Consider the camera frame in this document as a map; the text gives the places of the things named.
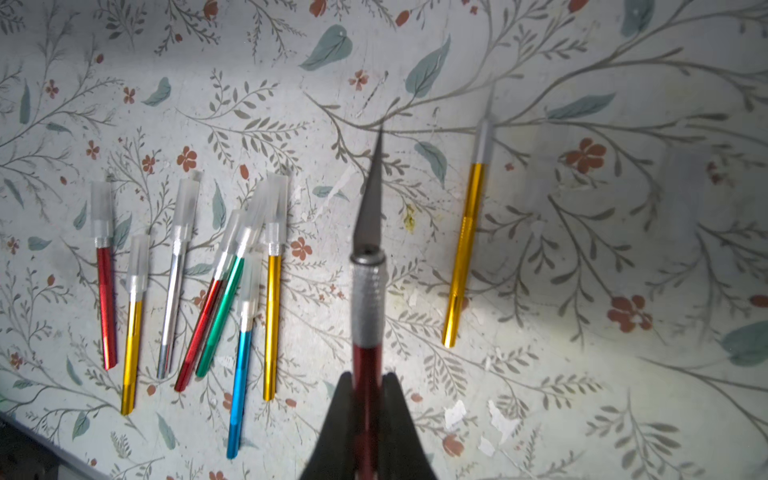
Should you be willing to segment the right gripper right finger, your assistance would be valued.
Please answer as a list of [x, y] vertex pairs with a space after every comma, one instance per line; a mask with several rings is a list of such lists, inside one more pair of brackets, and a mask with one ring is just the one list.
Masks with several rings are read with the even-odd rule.
[[436, 480], [394, 373], [383, 376], [379, 412], [379, 478]]

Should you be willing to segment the blue carving knife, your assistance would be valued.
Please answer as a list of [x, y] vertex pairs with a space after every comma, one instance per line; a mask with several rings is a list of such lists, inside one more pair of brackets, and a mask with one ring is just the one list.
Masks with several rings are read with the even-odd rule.
[[243, 272], [238, 293], [239, 340], [232, 392], [227, 458], [234, 459], [240, 448], [241, 430], [246, 399], [252, 331], [259, 306], [262, 252], [251, 250], [244, 257]]

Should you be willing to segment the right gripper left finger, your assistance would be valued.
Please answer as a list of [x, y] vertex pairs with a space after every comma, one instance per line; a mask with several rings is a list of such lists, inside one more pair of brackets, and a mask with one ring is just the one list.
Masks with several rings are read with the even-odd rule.
[[350, 372], [339, 377], [317, 443], [300, 480], [350, 480], [355, 477], [352, 379]]

